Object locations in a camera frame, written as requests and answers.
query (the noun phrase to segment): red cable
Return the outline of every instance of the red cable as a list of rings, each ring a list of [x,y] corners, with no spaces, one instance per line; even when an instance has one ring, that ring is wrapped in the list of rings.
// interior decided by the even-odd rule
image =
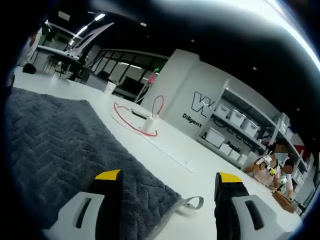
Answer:
[[[165,98],[163,95],[159,95],[155,98],[155,100],[153,101],[153,105],[152,105],[152,118],[154,118],[154,108],[155,108],[155,103],[157,101],[158,98],[162,98],[162,104],[161,104],[161,107],[159,109],[159,111],[156,113],[157,115],[161,112],[162,108],[164,107],[164,104],[165,104]]]
[[[124,122],[125,122],[129,127],[131,127],[132,129],[134,129],[134,130],[138,131],[139,133],[142,133],[142,134],[144,134],[144,135],[146,135],[146,136],[149,136],[149,137],[156,137],[156,136],[158,135],[157,130],[155,130],[155,134],[149,134],[149,133],[147,133],[147,132],[141,131],[140,129],[132,126],[129,122],[127,122],[127,121],[120,115],[120,113],[119,113],[118,110],[117,110],[117,108],[119,108],[119,109],[120,109],[120,108],[124,108],[124,109],[129,110],[127,107],[125,107],[125,106],[119,106],[118,103],[116,103],[116,102],[113,104],[113,107],[114,107],[115,112],[116,112],[116,113],[118,114],[118,116],[122,119],[122,121],[124,121]]]

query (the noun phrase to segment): logo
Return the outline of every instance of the logo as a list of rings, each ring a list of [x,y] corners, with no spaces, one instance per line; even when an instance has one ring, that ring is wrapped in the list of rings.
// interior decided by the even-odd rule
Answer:
[[[236,151],[238,154],[240,153],[241,149],[239,147],[233,146],[230,141],[228,141],[226,144],[229,145],[229,147]]]
[[[197,121],[193,120],[191,118],[191,116],[187,115],[186,113],[184,113],[182,115],[182,118],[184,118],[185,120],[187,120],[190,124],[194,124],[196,126],[198,126],[199,128],[201,128],[202,124],[198,123]]]
[[[191,109],[195,112],[200,112],[202,116],[207,117],[209,113],[212,112],[212,105],[215,102],[211,102],[211,99],[207,96],[202,97],[200,92],[195,91],[193,95],[193,101],[191,105]]]

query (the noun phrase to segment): chevron pattern towel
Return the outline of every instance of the chevron pattern towel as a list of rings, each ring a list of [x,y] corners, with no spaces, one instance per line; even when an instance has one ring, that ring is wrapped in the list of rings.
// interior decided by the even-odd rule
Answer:
[[[124,173],[121,239],[146,239],[181,199],[116,140],[85,100],[13,88],[6,129],[17,189],[42,229],[104,171]]]

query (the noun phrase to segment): black ceiling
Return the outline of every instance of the black ceiling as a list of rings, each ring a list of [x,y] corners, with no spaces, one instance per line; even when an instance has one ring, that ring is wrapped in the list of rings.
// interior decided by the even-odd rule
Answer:
[[[203,1],[65,0],[48,18],[76,33],[96,16],[88,11],[106,13],[105,18],[90,26],[94,29],[115,22],[97,40],[103,48],[165,56],[170,56],[177,48],[196,53],[202,61],[245,82],[285,112],[307,148],[318,153],[320,72],[315,64],[304,52],[297,52],[294,45],[283,40],[292,39],[289,33],[283,31],[274,37],[263,24],[255,28],[252,22],[246,22],[239,10],[222,12],[210,9],[211,5],[201,5]],[[319,53],[319,3],[316,0],[286,2],[292,7],[287,10],[296,14],[295,19]],[[59,18],[58,11],[69,14],[70,20]]]

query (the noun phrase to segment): white table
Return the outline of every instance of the white table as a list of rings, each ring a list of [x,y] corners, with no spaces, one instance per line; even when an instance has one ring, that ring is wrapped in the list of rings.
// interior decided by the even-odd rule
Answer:
[[[165,154],[163,149],[158,149],[145,137],[126,127],[113,110],[113,103],[117,102],[119,105],[148,113],[141,106],[113,95],[107,97],[100,90],[57,76],[43,73],[30,75],[22,73],[21,68],[15,70],[15,76],[14,87],[59,98],[87,100],[118,141],[157,178],[180,193],[183,198],[204,197],[204,206],[200,210],[193,211],[182,207],[181,211],[174,214],[157,236],[157,240],[216,239],[214,192],[217,172],[240,177],[251,195],[259,196],[277,213],[277,221],[285,231],[294,231],[301,223],[301,218],[296,213],[291,214],[281,208],[267,188],[165,121],[159,118],[156,120],[158,136],[153,141],[167,149],[167,152],[172,152],[171,157]],[[142,125],[139,117],[124,109],[119,111],[135,126]],[[180,163],[187,161],[194,172],[173,158]]]

